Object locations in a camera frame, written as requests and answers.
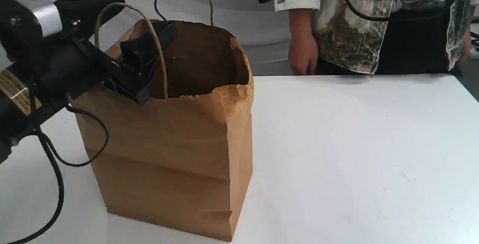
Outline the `person's right hand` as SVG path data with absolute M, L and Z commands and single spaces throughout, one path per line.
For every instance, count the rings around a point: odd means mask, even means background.
M 296 76 L 315 75 L 318 45 L 313 36 L 293 37 L 289 48 L 289 65 Z

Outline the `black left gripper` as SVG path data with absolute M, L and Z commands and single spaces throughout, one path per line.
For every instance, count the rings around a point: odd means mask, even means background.
M 103 86 L 137 104 L 169 97 L 166 51 L 175 39 L 172 21 L 138 21 L 104 53 L 111 60 Z

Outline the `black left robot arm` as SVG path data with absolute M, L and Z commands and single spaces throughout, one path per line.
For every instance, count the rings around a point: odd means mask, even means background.
M 10 65 L 1 68 L 1 161 L 33 135 L 29 84 L 35 82 L 35 120 L 42 124 L 93 85 L 138 104 L 153 96 L 158 50 L 149 30 L 120 43 L 109 57 L 90 38 L 100 12 L 125 0 L 1 0 L 1 45 Z

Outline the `person's right forearm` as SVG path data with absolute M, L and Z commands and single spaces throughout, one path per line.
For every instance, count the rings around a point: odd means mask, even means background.
M 315 10 L 289 10 L 289 29 L 292 41 L 314 39 L 312 31 L 312 16 Z

